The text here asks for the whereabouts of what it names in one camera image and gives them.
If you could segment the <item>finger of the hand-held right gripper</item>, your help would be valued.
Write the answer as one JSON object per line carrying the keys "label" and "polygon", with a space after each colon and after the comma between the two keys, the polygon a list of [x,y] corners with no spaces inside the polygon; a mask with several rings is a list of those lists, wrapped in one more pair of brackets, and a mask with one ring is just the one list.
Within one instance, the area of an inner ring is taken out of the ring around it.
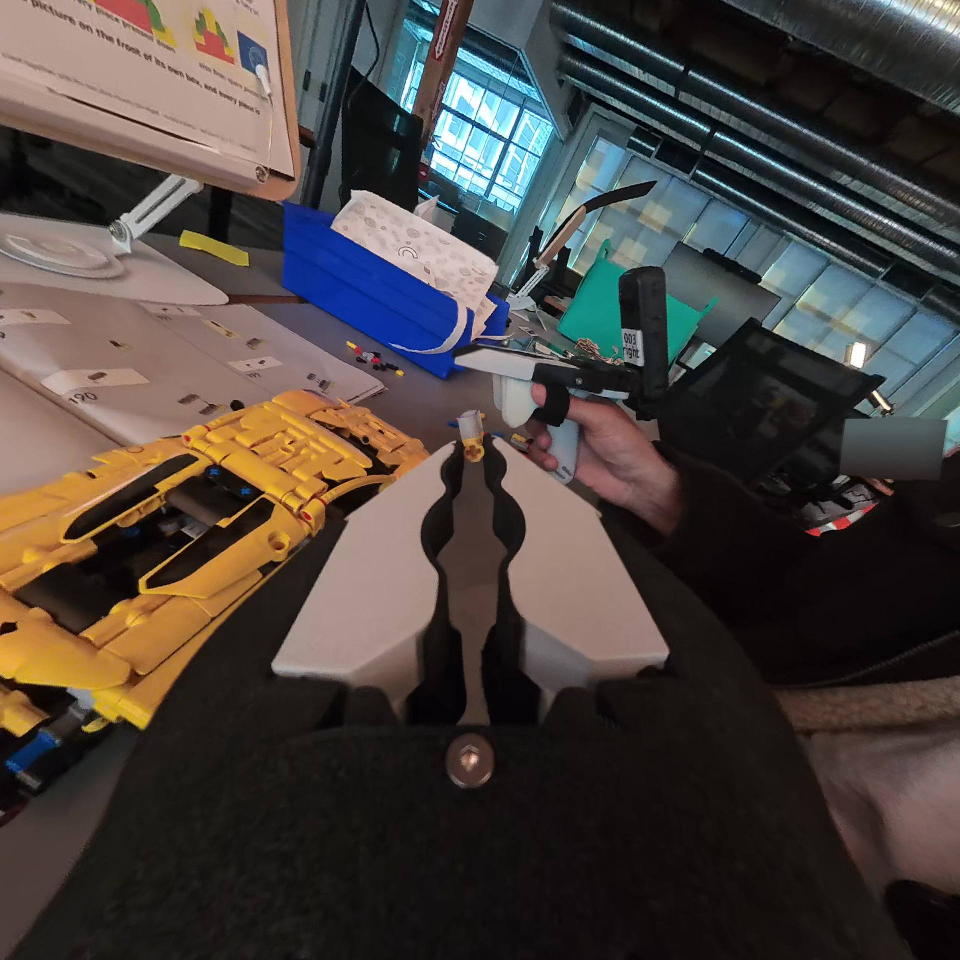
{"label": "finger of the hand-held right gripper", "polygon": [[464,346],[452,351],[454,365],[464,370],[519,380],[534,380],[538,368],[572,371],[567,361],[501,346]]}

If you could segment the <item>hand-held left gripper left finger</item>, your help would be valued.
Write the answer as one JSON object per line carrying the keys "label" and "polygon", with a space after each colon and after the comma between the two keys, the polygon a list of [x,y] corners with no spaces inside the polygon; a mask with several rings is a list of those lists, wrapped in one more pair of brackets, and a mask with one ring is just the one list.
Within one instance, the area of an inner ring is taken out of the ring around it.
{"label": "hand-held left gripper left finger", "polygon": [[422,528],[446,492],[449,442],[347,518],[271,664],[281,677],[340,683],[420,683],[421,641],[439,574]]}

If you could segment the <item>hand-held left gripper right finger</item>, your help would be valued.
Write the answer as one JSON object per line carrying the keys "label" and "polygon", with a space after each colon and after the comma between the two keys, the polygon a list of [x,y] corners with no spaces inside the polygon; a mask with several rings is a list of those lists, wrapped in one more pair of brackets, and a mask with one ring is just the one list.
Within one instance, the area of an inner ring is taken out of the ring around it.
{"label": "hand-held left gripper right finger", "polygon": [[668,648],[601,524],[599,511],[500,438],[500,489],[523,533],[507,562],[533,681],[606,681],[661,666]]}

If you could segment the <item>yellow brick toy car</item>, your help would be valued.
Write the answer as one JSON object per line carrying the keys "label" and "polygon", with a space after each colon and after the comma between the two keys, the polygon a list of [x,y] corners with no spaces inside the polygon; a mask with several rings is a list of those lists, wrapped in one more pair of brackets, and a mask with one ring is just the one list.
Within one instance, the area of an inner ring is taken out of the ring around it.
{"label": "yellow brick toy car", "polygon": [[112,726],[145,730],[276,570],[428,457],[367,408],[290,390],[3,496],[2,824]]}

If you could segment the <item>person's right forearm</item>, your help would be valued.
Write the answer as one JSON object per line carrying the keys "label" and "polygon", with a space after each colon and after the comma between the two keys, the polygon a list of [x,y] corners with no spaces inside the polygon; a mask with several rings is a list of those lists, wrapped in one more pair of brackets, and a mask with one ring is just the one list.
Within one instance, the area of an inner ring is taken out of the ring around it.
{"label": "person's right forearm", "polygon": [[665,443],[682,511],[654,556],[772,686],[815,689],[956,678],[959,462],[894,492],[840,531],[803,531],[731,475]]}

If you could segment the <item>grey desk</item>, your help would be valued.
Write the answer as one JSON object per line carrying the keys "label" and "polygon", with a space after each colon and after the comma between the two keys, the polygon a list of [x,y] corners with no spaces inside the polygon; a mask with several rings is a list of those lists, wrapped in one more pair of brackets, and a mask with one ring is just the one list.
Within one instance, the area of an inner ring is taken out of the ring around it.
{"label": "grey desk", "polygon": [[[348,341],[379,349],[368,337],[356,336],[342,321],[284,289],[283,255],[278,251],[255,242],[249,249],[249,268],[240,268],[181,248],[172,236],[150,234],[146,244],[219,288],[232,303],[253,305],[325,352],[343,356]],[[455,431],[449,421],[472,408],[486,413],[489,429],[510,438],[493,407],[487,375],[468,370],[443,380],[418,366],[402,364],[399,356],[385,347],[381,351],[390,363],[402,366],[404,375],[378,374],[387,389],[366,405],[390,425],[420,439],[427,450],[434,452],[453,439]],[[481,650],[496,616],[497,565],[504,555],[502,543],[490,527],[493,505],[480,468],[467,467],[454,504],[454,537],[439,556],[450,590],[451,621],[462,635],[466,689],[462,723],[468,725],[489,721],[481,682]],[[114,727],[48,792],[2,827],[2,867],[25,871],[24,877],[2,877],[2,958],[12,953],[42,915],[90,843],[138,738],[132,727]]]}

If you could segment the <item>person's right hand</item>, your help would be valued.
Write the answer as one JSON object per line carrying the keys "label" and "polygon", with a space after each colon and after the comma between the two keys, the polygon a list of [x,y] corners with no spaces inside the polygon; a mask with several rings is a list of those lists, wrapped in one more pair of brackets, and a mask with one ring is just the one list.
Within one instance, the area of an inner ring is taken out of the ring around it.
{"label": "person's right hand", "polygon": [[575,478],[599,498],[670,535],[683,513],[681,478],[637,422],[615,402],[572,397],[567,418],[580,428]]}

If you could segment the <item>green plastic bin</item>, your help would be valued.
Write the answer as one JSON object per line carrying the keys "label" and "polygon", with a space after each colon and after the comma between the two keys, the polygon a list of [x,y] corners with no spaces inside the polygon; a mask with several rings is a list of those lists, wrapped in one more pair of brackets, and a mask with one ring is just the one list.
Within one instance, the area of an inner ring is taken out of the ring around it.
{"label": "green plastic bin", "polygon": [[[623,359],[618,283],[626,270],[611,259],[611,241],[606,239],[584,275],[576,294],[563,313],[558,333],[567,340],[594,344],[606,360]],[[717,304],[718,297],[697,309],[667,294],[668,360],[673,364],[695,335],[699,324]]]}

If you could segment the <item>white paper strip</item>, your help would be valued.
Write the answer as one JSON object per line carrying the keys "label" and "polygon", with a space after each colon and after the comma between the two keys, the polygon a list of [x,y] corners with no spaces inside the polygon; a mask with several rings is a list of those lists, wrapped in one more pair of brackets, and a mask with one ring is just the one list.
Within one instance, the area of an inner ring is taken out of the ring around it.
{"label": "white paper strip", "polygon": [[414,355],[439,355],[439,354],[448,354],[451,352],[459,343],[468,326],[469,309],[463,306],[459,301],[454,301],[457,307],[457,318],[451,328],[450,333],[446,338],[441,341],[438,346],[426,348],[426,349],[415,349],[414,347],[407,346],[401,343],[390,342],[388,346],[395,352],[401,352],[405,354],[414,354]]}

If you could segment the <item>black monitor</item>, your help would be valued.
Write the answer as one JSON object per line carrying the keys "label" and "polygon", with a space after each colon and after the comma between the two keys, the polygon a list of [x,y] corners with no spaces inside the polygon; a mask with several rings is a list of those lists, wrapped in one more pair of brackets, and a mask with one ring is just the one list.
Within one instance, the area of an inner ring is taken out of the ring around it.
{"label": "black monitor", "polygon": [[751,282],[736,261],[720,263],[684,243],[666,257],[666,292],[674,300],[702,313],[695,336],[721,347],[747,320],[764,321],[781,297]]}

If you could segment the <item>cluster of mixed small pins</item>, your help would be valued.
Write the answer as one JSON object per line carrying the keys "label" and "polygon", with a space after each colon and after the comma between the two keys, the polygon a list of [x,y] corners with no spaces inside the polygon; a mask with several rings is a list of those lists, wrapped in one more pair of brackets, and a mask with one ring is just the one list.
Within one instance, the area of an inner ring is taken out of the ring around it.
{"label": "cluster of mixed small pins", "polygon": [[399,366],[384,359],[380,352],[367,350],[351,341],[346,341],[345,345],[352,352],[356,363],[370,366],[375,372],[392,373],[399,378],[404,377],[404,371]]}

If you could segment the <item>black mesh chair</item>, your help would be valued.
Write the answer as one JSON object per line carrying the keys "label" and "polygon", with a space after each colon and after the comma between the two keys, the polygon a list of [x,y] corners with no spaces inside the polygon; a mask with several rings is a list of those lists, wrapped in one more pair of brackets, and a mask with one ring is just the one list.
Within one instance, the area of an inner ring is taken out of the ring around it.
{"label": "black mesh chair", "polygon": [[669,387],[658,438],[752,487],[883,383],[750,318]]}

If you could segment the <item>blue plastic bin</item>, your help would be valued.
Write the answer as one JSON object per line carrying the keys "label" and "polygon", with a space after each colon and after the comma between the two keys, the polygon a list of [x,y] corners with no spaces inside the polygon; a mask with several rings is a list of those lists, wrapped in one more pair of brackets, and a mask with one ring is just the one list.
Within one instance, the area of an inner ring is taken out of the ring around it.
{"label": "blue plastic bin", "polygon": [[[390,343],[416,350],[438,347],[456,322],[455,300],[334,231],[333,219],[329,213],[284,203],[283,285],[382,347],[392,351]],[[500,337],[507,333],[509,308],[495,295],[488,298],[496,308],[483,334]],[[449,353],[394,351],[401,365],[449,378],[453,350],[473,342],[474,314],[469,311],[468,317],[461,340]]]}

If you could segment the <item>window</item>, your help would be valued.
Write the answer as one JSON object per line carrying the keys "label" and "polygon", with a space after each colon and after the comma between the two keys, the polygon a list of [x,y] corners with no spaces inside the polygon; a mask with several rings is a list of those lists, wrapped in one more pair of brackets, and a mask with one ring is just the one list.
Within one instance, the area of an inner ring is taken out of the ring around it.
{"label": "window", "polygon": [[423,153],[421,194],[506,228],[554,138],[522,54],[468,26]]}

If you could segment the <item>yellow paper scrap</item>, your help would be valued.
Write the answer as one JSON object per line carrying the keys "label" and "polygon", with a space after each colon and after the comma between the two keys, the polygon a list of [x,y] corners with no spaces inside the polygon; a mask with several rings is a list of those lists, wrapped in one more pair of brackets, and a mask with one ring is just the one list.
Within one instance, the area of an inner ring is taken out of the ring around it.
{"label": "yellow paper scrap", "polygon": [[181,248],[201,252],[232,266],[249,268],[250,254],[245,249],[214,239],[207,234],[183,230],[178,237]]}

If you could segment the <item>building instruction booklet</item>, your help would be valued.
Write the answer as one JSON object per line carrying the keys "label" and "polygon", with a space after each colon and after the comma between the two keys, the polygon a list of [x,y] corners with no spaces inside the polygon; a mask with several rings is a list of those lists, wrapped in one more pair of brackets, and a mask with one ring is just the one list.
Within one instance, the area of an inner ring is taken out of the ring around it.
{"label": "building instruction booklet", "polygon": [[2,494],[92,466],[99,452],[295,389],[362,403],[386,390],[248,305],[144,303],[5,284]]}

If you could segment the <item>black metal pole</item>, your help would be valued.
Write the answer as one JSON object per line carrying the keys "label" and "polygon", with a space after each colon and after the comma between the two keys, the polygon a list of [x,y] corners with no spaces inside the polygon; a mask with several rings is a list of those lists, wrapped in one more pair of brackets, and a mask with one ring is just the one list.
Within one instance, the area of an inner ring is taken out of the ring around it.
{"label": "black metal pole", "polygon": [[366,2],[334,2],[336,19],[328,43],[325,72],[318,80],[324,90],[311,131],[308,162],[301,191],[304,206],[318,210],[330,173],[333,140],[340,120],[347,81],[352,69],[358,36],[365,18]]}

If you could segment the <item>wooden board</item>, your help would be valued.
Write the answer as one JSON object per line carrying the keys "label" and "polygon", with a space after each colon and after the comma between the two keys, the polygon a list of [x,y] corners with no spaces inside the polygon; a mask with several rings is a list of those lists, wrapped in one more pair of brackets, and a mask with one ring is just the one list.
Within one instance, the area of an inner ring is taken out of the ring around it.
{"label": "wooden board", "polygon": [[[289,34],[286,3],[285,22]],[[283,67],[284,104],[289,112],[287,129],[296,151],[295,178],[219,150],[116,117],[92,107],[44,91],[37,83],[16,80],[14,92],[2,94],[1,30],[1,121],[24,133],[50,138],[91,152],[136,163],[156,171],[191,178],[205,185],[271,201],[283,201],[294,193],[301,174],[301,156],[294,90],[293,62]]]}

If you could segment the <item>instruction sheet with coloured blocks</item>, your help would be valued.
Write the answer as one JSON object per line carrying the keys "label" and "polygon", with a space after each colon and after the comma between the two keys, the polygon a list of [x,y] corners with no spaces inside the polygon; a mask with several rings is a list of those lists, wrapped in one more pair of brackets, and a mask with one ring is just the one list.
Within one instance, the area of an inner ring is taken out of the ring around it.
{"label": "instruction sheet with coloured blocks", "polygon": [[294,179],[283,2],[2,2],[15,82]]}

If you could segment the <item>silver air duct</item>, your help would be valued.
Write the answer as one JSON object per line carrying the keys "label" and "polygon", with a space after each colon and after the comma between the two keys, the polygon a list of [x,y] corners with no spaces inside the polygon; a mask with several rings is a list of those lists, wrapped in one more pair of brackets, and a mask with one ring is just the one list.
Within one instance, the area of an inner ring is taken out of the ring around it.
{"label": "silver air duct", "polygon": [[570,59],[631,75],[833,181],[840,207],[791,193],[958,285],[957,117],[727,2],[552,2],[549,20]]}

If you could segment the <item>wooden post with red label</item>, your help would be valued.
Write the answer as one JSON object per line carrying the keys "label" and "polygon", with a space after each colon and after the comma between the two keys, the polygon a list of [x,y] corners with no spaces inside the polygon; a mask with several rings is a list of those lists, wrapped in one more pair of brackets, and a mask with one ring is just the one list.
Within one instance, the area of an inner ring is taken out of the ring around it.
{"label": "wooden post with red label", "polygon": [[431,143],[473,7],[474,1],[443,1],[440,5],[413,107],[422,126],[418,148],[422,155]]}

